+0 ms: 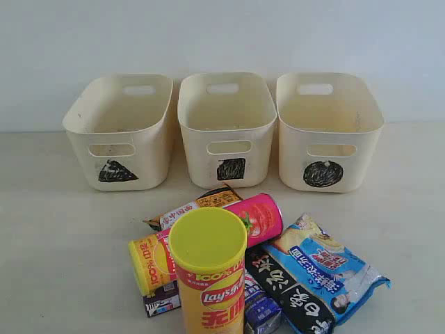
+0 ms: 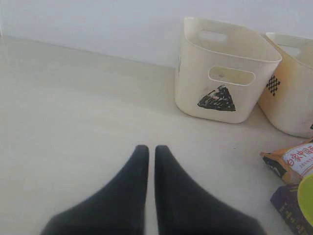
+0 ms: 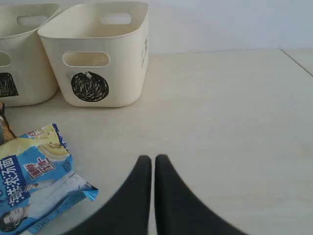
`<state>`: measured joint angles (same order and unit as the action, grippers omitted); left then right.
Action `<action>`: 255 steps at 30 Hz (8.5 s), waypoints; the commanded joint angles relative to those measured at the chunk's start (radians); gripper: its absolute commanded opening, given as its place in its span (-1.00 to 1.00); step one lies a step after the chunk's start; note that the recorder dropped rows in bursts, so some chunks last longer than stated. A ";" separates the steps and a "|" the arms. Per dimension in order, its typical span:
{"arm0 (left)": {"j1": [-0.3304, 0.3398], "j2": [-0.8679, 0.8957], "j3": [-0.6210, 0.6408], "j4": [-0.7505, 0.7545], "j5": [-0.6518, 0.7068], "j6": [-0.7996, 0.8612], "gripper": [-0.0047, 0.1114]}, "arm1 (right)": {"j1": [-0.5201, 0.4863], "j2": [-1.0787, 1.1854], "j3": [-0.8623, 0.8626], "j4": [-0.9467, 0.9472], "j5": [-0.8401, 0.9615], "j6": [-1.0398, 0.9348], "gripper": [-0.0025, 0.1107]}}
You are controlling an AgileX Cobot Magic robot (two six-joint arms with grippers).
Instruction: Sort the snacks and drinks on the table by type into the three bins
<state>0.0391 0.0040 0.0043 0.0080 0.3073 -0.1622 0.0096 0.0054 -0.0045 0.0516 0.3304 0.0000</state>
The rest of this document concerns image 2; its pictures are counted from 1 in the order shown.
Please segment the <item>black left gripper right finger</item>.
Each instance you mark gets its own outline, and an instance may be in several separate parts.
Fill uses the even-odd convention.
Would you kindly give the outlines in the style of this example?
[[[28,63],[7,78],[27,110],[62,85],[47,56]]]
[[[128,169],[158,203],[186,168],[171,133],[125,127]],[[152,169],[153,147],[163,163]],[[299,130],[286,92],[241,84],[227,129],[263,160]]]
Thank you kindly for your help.
[[[180,166],[169,147],[155,150],[155,201],[160,235],[264,235],[259,222],[220,201]]]

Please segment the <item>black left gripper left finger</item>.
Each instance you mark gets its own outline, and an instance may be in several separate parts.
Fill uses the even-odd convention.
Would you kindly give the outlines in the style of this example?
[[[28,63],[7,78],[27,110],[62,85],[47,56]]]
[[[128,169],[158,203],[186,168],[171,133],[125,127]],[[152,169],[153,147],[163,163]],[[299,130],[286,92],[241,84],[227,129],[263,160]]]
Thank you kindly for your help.
[[[43,235],[142,235],[149,148],[138,145],[126,164],[97,193],[53,216]]]

